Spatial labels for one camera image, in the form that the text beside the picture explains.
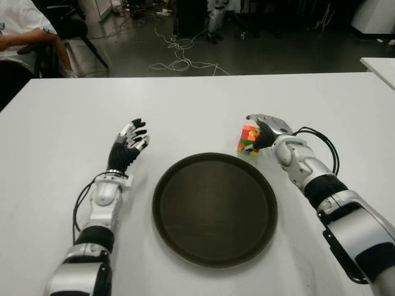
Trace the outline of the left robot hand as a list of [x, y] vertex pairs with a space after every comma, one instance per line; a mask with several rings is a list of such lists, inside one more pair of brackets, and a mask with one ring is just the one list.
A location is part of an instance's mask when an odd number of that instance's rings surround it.
[[107, 170], [125, 173], [127, 168], [147, 148], [149, 136], [141, 118], [129, 121], [119, 132], [110, 150]]

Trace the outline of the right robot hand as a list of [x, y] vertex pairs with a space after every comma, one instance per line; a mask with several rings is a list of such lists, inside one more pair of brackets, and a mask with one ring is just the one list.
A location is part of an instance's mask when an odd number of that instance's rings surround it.
[[264, 149], [270, 147], [278, 136], [283, 134], [290, 135], [293, 133], [288, 124], [280, 118], [262, 113], [250, 114], [247, 120], [253, 120], [260, 129], [260, 135], [256, 140], [246, 146], [243, 150]]

